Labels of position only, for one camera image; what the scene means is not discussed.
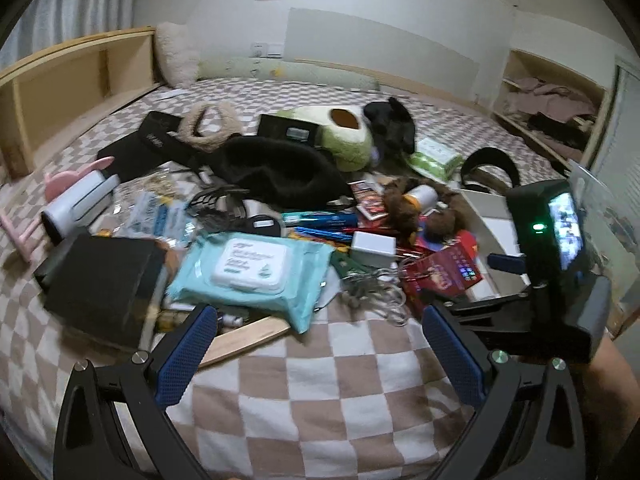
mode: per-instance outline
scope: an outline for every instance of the green avocado plush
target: green avocado plush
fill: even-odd
[[[371,157],[371,133],[359,106],[301,106],[276,113],[322,126],[322,147],[335,157],[340,171],[358,171]]]

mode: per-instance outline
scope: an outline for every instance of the checkered bedsheet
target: checkered bedsheet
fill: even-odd
[[[308,104],[365,105],[378,92],[302,83],[217,79],[186,95],[155,102],[158,89],[111,114],[55,156],[46,172],[77,169],[117,138],[135,131],[150,110],[185,114],[194,102],[231,101],[245,131],[260,113]],[[467,156],[481,146],[508,152],[524,183],[553,178],[548,161],[489,120],[402,98],[417,125]],[[207,112],[203,129],[215,131]],[[43,172],[8,214],[23,229],[44,205]],[[42,308],[31,277],[46,255],[44,232],[27,269],[0,235],[0,407],[43,450],[51,452],[60,404],[75,361],[105,365],[123,358],[68,334]],[[198,372],[182,402],[168,409],[180,434],[221,478],[386,479],[426,474],[448,451],[468,411],[412,320],[393,327],[372,314],[351,319],[335,300],[302,338],[289,335]],[[123,415],[135,453],[149,466]]]

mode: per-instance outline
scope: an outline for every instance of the red box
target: red box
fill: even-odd
[[[482,281],[482,275],[461,243],[443,248],[416,260],[402,270],[402,289],[414,316],[420,319],[425,305],[420,300],[424,288],[445,296],[458,296]]]

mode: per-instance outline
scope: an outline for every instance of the black plush toy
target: black plush toy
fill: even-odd
[[[379,162],[385,157],[393,158],[401,153],[410,155],[415,151],[415,123],[398,99],[390,97],[387,103],[369,103],[363,113],[370,122]]]

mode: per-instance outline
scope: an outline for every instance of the hand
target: hand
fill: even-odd
[[[609,463],[640,418],[640,384],[613,341],[602,338],[582,371],[584,415],[596,428],[600,465]]]

